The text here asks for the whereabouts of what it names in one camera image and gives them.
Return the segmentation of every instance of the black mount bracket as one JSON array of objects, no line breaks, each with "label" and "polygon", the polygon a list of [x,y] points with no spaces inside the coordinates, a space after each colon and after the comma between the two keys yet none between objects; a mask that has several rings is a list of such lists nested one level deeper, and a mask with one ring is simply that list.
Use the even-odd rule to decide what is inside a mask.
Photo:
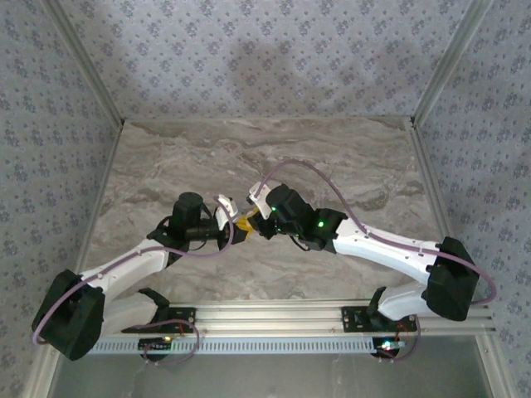
[{"label": "black mount bracket", "polygon": [[404,328],[408,332],[415,332],[417,330],[415,319],[410,319],[409,317],[404,317],[400,321],[389,320],[384,325],[375,324],[368,313],[368,306],[342,307],[341,316],[343,331],[345,333],[389,332],[391,334],[404,332]]}]

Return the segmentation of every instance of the small white object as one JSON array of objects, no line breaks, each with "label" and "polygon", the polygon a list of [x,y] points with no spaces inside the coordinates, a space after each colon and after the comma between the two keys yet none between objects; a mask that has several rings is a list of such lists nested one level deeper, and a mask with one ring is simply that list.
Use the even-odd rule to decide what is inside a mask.
[{"label": "small white object", "polygon": [[255,196],[256,191],[258,191],[258,187],[260,186],[261,182],[257,182],[255,185],[252,186],[252,188],[249,190],[249,198],[252,200],[252,202],[258,207],[258,210],[260,210],[260,213],[262,214],[262,217],[264,220],[267,220],[269,218],[269,215],[271,214],[271,208],[266,202],[267,195],[269,192],[271,192],[271,189],[265,184],[263,188],[261,189],[258,196]]},{"label": "small white object", "polygon": [[[238,214],[238,206],[236,205],[236,203],[234,201],[231,201],[231,199],[229,199],[225,195],[219,195],[217,197],[217,200],[227,209],[229,215],[231,216],[231,221],[232,221],[234,217]],[[229,219],[227,218],[227,214],[225,214],[225,212],[222,209],[217,208],[215,217],[217,220],[217,227],[219,228],[220,231],[222,231],[223,228],[225,228],[225,225],[227,224],[227,222],[229,222]]]}]

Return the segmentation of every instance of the wall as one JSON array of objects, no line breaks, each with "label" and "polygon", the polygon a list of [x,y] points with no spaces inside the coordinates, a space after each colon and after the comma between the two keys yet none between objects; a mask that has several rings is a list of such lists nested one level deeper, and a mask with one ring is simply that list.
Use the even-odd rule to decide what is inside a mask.
[{"label": "wall", "polygon": [[491,308],[531,396],[531,5],[495,0],[421,127],[455,232],[499,287]]},{"label": "wall", "polygon": [[0,396],[22,393],[30,324],[75,265],[111,128],[41,5],[0,2]]},{"label": "wall", "polygon": [[126,119],[412,114],[468,0],[63,0]]}]

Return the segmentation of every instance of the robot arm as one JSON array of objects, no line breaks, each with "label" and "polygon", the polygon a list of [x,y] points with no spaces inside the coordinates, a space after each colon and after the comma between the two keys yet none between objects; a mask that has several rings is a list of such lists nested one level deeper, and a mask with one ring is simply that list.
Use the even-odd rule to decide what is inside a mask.
[{"label": "robot arm", "polygon": [[[40,338],[49,342],[71,360],[83,357],[99,338],[133,325],[163,319],[168,300],[151,289],[142,289],[128,298],[116,299],[127,288],[150,274],[161,271],[177,261],[181,255],[157,250],[168,247],[188,252],[190,242],[216,240],[219,249],[227,245],[229,222],[238,214],[230,198],[219,196],[225,207],[216,209],[214,215],[203,204],[197,193],[183,193],[173,206],[171,216],[164,218],[146,239],[117,259],[81,274],[65,270],[58,274],[46,293],[33,321],[36,331],[42,319],[74,286],[88,283],[74,292],[51,315],[40,332]],[[208,218],[202,218],[202,212]],[[232,244],[245,240],[247,231],[233,227]],[[110,265],[115,266],[103,272]]]},{"label": "robot arm", "polygon": [[[377,290],[369,309],[376,326],[430,311],[454,321],[466,319],[479,275],[438,255],[444,252],[472,262],[458,240],[450,237],[442,243],[413,240],[371,226],[365,226],[365,233],[340,211],[313,209],[298,192],[284,184],[272,190],[264,186],[255,196],[259,185],[257,183],[249,191],[248,200],[259,209],[249,217],[249,222],[266,239],[274,235],[289,235],[311,250],[362,257],[415,280],[398,288],[382,287]],[[418,252],[405,250],[398,247],[400,245],[386,245],[369,234],[415,246]]]}]

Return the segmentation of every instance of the metal frame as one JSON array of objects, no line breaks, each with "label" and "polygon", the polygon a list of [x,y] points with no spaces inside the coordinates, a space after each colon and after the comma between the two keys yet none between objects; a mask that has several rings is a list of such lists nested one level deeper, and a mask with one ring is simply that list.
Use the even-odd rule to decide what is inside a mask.
[{"label": "metal frame", "polygon": [[57,33],[65,42],[72,57],[76,60],[81,74],[85,77],[96,99],[100,102],[105,115],[119,129],[124,124],[124,121],[119,115],[118,108],[59,0],[41,0],[41,4],[56,26]]},{"label": "metal frame", "polygon": [[[426,148],[420,134],[412,127],[409,119],[404,119],[407,132],[411,136],[412,146],[419,171],[426,188],[436,223],[441,235],[451,234],[451,225],[447,219],[441,192],[436,185],[434,173],[426,156]],[[105,171],[105,182],[109,174],[113,157],[109,159]],[[101,197],[105,184],[100,190],[95,214],[99,213]],[[85,239],[83,252],[77,262],[79,270],[85,262],[88,242],[93,231],[91,226]],[[196,324],[200,331],[206,331],[206,341],[222,338],[229,341],[234,338],[352,338],[352,334],[343,333],[340,309],[348,305],[367,305],[367,300],[265,300],[249,302],[222,303],[186,303],[181,305],[197,308]],[[468,319],[463,323],[453,323],[435,316],[420,318],[423,335],[426,336],[476,336],[476,342],[484,363],[493,397],[517,397],[513,379],[495,336],[495,328],[488,307],[470,309]],[[358,337],[369,337],[365,334]],[[146,335],[115,335],[112,341],[141,338]],[[59,354],[50,347],[40,347],[33,363],[30,377],[24,391],[25,397],[44,398],[48,395],[54,380]]]},{"label": "metal frame", "polygon": [[[428,158],[426,145],[422,136],[413,127],[412,123],[408,126],[409,134],[412,138],[413,150],[415,152],[415,159],[417,166],[426,188],[426,195],[430,208],[436,218],[437,228],[441,237],[453,236],[453,229],[448,220],[448,211],[442,199],[441,189],[437,184],[436,174]],[[517,398],[519,396],[516,391],[514,379],[510,374],[507,360],[502,352],[499,344],[499,337],[497,334],[487,335],[478,334],[475,338],[480,350],[481,360],[485,367],[485,373],[490,384],[494,398]]]},{"label": "metal frame", "polygon": [[471,0],[466,9],[465,15],[461,18],[460,24],[451,38],[450,44],[437,64],[437,68],[431,77],[430,83],[422,93],[413,118],[415,127],[420,127],[426,120],[431,109],[439,99],[446,83],[454,73],[457,64],[466,51],[470,41],[475,35],[475,31],[483,21],[483,17],[492,5],[493,0]]}]

